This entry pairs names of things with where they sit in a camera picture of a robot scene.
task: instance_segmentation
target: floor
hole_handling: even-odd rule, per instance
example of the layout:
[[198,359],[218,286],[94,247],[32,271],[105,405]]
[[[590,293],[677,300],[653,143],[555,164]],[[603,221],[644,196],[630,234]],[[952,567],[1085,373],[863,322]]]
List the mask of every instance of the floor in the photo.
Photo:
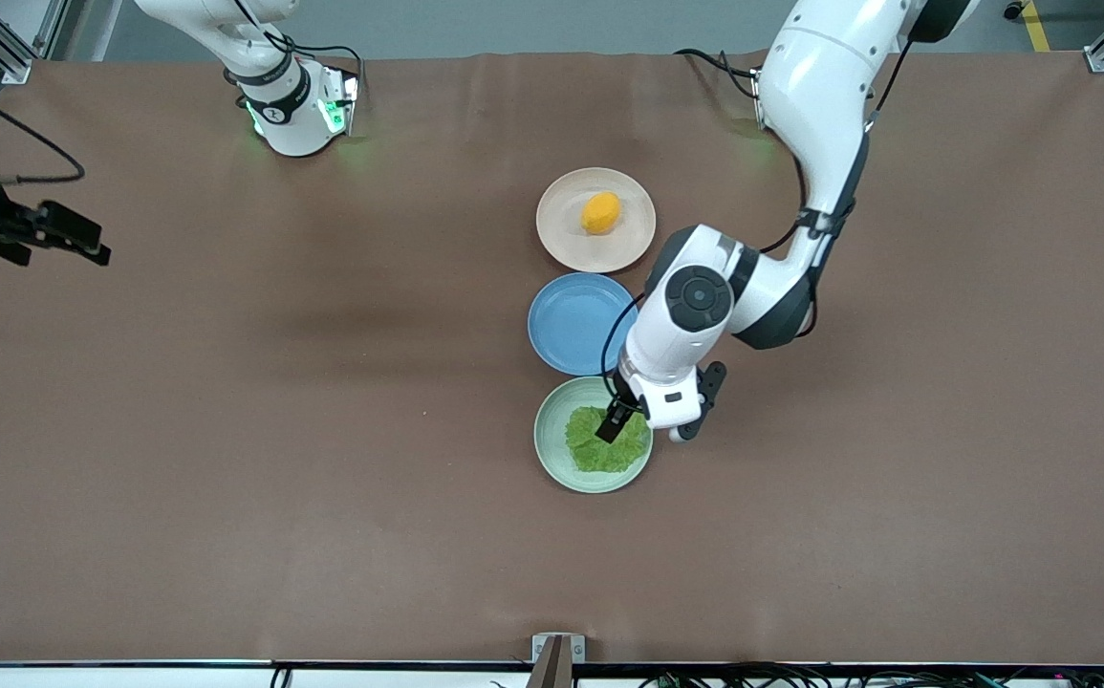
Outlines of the floor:
[[[457,0],[343,3],[306,0],[282,22],[306,44],[347,43],[372,59],[455,57],[474,53],[670,53],[696,46],[746,52],[767,47],[793,0]],[[1033,47],[1027,18],[1007,21],[986,0],[947,40],[915,51],[954,53],[1078,51],[1104,30],[1104,0],[1037,0],[1047,47]],[[87,0],[71,59],[210,61],[201,45],[147,17],[132,0]],[[463,21],[463,18],[476,18]]]

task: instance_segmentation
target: lettuce leaf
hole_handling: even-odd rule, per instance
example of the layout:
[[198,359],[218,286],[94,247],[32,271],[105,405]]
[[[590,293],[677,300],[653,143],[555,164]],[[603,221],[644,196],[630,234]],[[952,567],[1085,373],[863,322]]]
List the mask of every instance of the lettuce leaf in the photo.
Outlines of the lettuce leaf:
[[596,406],[581,406],[570,414],[564,437],[577,470],[624,473],[648,448],[652,433],[643,415],[631,414],[613,444],[595,436],[605,417],[607,409]]

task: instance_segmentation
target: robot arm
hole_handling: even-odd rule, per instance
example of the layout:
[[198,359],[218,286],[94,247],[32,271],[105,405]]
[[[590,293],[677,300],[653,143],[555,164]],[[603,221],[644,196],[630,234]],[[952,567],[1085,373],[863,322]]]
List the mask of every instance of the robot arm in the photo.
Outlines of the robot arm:
[[254,129],[282,156],[310,156],[351,127],[355,74],[295,56],[270,22],[299,0],[136,0],[211,51],[246,96]]
[[778,135],[805,176],[784,258],[708,225],[677,231],[646,281],[620,351],[616,400],[598,436],[613,441],[634,411],[672,440],[699,431],[725,367],[697,364],[723,331],[754,349],[790,343],[814,317],[815,288],[853,208],[866,166],[866,99],[898,39],[935,42],[979,0],[799,0],[757,81],[760,125]]

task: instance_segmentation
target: wire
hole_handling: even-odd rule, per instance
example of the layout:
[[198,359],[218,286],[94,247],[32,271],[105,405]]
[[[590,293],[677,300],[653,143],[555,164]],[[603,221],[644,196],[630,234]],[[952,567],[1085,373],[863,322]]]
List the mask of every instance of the wire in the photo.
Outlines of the wire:
[[267,42],[270,42],[272,45],[275,46],[275,49],[277,49],[277,51],[280,51],[282,53],[288,53],[288,55],[290,55],[291,53],[297,53],[297,55],[302,55],[306,57],[315,56],[315,54],[312,53],[315,51],[320,51],[320,52],[343,51],[350,53],[352,57],[355,59],[357,68],[360,71],[360,78],[362,81],[364,80],[364,59],[360,57],[360,53],[352,51],[351,47],[347,45],[302,45],[293,40],[293,36],[289,36],[288,34],[280,33],[280,35],[273,35],[272,33],[268,33],[267,30],[264,30],[263,24],[258,23],[258,19],[254,15],[254,12],[251,12],[242,0],[233,0],[233,3],[237,6],[237,9],[241,11],[242,17],[246,18],[246,21],[253,24],[254,28],[257,28],[257,30],[263,33],[265,39],[267,39]]
[[[754,92],[747,91],[747,87],[744,87],[743,84],[739,83],[739,77],[734,74],[735,70],[730,65],[730,57],[725,56],[725,51],[718,53],[718,57],[722,59],[722,65],[725,67],[725,74],[730,74],[730,81],[734,82],[734,87],[737,88],[740,93],[743,93],[744,96],[751,97],[752,100],[758,99],[760,96],[754,95]],[[752,73],[747,73],[747,78],[751,77]]]
[[1022,674],[1026,670],[1028,670],[1027,666],[1019,667],[1019,669],[1015,670],[1015,674],[1011,674],[1010,676],[1007,676],[1006,678],[998,679],[998,684],[1001,684],[1001,685],[1010,684],[1011,680],[1015,680],[1016,678],[1019,678],[1019,675]]
[[[276,685],[276,679],[279,679],[280,675],[283,675],[284,678],[280,679],[279,685]],[[272,674],[270,688],[288,688],[289,685],[293,685],[293,667],[288,666],[275,667],[275,671],[273,671]]]
[[682,51],[675,51],[675,55],[688,55],[691,57],[700,57],[701,61],[705,61],[710,65],[713,65],[719,70],[730,71],[730,73],[733,75],[746,75],[746,77],[750,77],[750,75],[752,75],[750,71],[743,71],[735,67],[726,66],[725,64],[723,64],[723,62],[719,61],[716,57],[709,55],[709,53],[704,53],[703,51],[697,51],[697,49],[694,47],[683,47]]
[[[797,156],[794,156],[794,170],[797,171],[797,208],[805,209],[806,178],[805,176],[802,176],[802,162],[797,161]],[[781,248],[782,245],[785,244],[788,241],[788,239],[794,235],[794,232],[796,231],[797,231],[797,223],[793,223],[793,225],[790,225],[790,227],[788,227],[788,230],[785,231],[785,234],[779,235],[779,239],[777,241],[773,241],[773,243],[771,243],[768,246],[761,248],[760,252],[761,253],[775,252],[775,250]]]
[[636,296],[631,297],[629,305],[624,306],[624,309],[620,310],[620,315],[618,315],[616,321],[612,324],[612,330],[607,332],[607,339],[603,341],[603,351],[598,356],[598,370],[599,370],[598,374],[603,379],[603,387],[607,388],[608,394],[612,395],[612,401],[616,402],[616,404],[624,406],[625,409],[631,411],[631,413],[635,414],[639,414],[640,409],[631,406],[627,404],[626,401],[620,400],[620,394],[618,394],[616,389],[612,387],[612,380],[607,378],[607,373],[609,372],[609,370],[607,369],[607,349],[612,348],[612,339],[616,338],[616,330],[620,328],[620,322],[624,322],[624,318],[626,317],[626,315],[628,315],[629,310],[635,308],[636,305],[638,305],[640,300],[643,300],[644,298],[645,298],[645,292],[639,293]]
[[29,136],[34,137],[41,144],[51,149],[51,151],[57,152],[67,162],[71,162],[72,168],[75,169],[73,173],[59,173],[59,174],[13,174],[13,176],[0,176],[0,183],[65,183],[68,181],[76,181],[84,179],[84,166],[81,165],[78,160],[72,157],[71,152],[63,151],[59,145],[54,144],[53,140],[46,138],[43,135],[38,134],[31,126],[18,120],[12,115],[4,113],[0,109],[0,117],[6,118],[7,121],[11,123],[12,126],[18,127],[21,131],[25,131]]
[[815,322],[819,322],[819,297],[816,295],[815,286],[813,284],[813,286],[810,286],[810,322],[806,326],[805,330],[797,332],[797,335],[794,336],[794,339],[806,337],[807,335],[810,335],[810,332],[815,331]]
[[936,674],[913,674],[909,670],[877,670],[861,679],[860,688],[880,678],[904,678],[904,682],[893,682],[893,688],[972,688],[970,678],[944,678]]
[[901,65],[904,64],[904,56],[907,55],[910,47],[913,47],[913,42],[911,42],[911,40],[904,44],[904,51],[901,51],[901,56],[895,59],[895,67],[892,68],[892,77],[887,80],[887,87],[883,88],[883,95],[879,96],[879,104],[874,105],[874,112],[871,114],[871,118],[879,117],[879,113],[883,110],[883,103],[887,102],[887,96],[892,92],[892,86],[895,84],[895,76],[901,73]]

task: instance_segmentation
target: lemon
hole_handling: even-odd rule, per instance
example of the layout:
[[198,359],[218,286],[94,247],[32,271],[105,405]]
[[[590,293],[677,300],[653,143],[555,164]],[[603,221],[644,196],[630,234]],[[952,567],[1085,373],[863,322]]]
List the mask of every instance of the lemon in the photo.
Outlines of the lemon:
[[620,197],[609,191],[595,193],[581,210],[581,227],[590,234],[604,234],[620,219]]

